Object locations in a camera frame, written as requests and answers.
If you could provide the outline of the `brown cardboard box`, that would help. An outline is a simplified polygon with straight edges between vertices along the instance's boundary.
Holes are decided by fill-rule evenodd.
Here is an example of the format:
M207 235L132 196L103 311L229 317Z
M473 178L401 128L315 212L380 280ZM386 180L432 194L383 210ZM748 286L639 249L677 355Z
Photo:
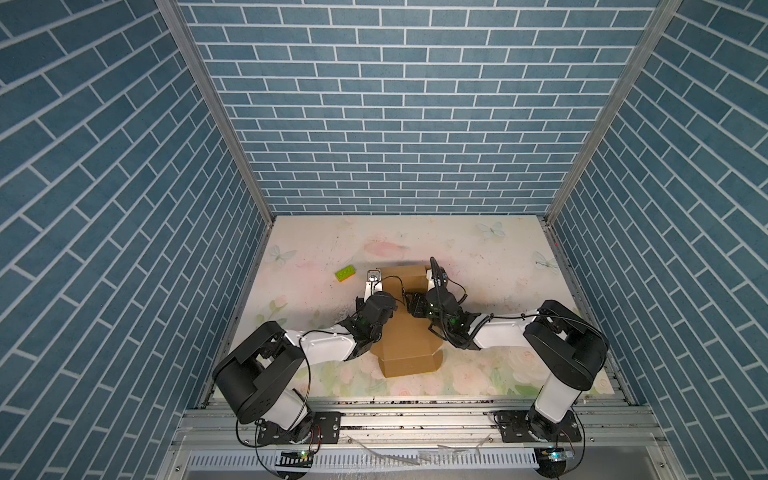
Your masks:
M371 347L385 378L426 374L443 363L444 342L429 331L430 321L413 316L404 293L427 292L425 265L381 269L382 290L396 299L397 309L383 327L381 339Z

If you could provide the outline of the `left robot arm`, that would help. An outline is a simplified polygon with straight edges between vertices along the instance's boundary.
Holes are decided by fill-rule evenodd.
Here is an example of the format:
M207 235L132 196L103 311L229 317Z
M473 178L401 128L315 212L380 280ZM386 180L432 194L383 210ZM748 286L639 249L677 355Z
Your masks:
M289 388L299 368L367 353L396 310L397 300L379 291L359 298L351 315L326 329L285 330L267 321L217 364L212 379L239 424L263 422L299 442L313 430L308 396Z

